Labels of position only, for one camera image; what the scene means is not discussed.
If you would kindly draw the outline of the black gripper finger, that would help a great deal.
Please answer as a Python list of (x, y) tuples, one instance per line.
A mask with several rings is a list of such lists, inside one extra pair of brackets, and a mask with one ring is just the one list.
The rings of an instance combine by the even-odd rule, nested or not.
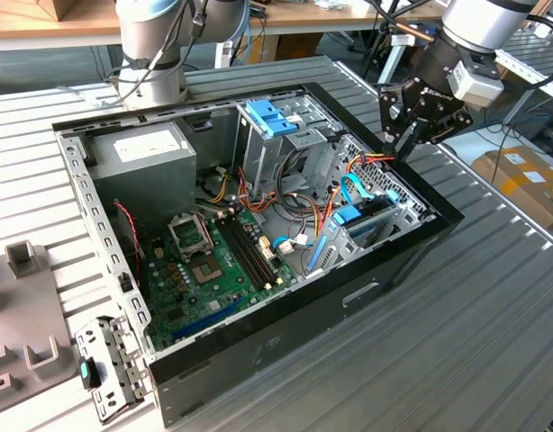
[(406, 130), (404, 118), (399, 111), (393, 109), (399, 99), (399, 89), (382, 85), (379, 87), (378, 102), (382, 131), (385, 134), (383, 153), (387, 156), (394, 154), (396, 144)]
[(439, 105), (424, 117), (417, 116), (412, 122), (411, 134), (398, 150), (397, 159), (405, 161), (417, 145), (439, 144), (460, 133), (473, 122), (473, 118), (464, 108), (446, 112), (444, 107)]

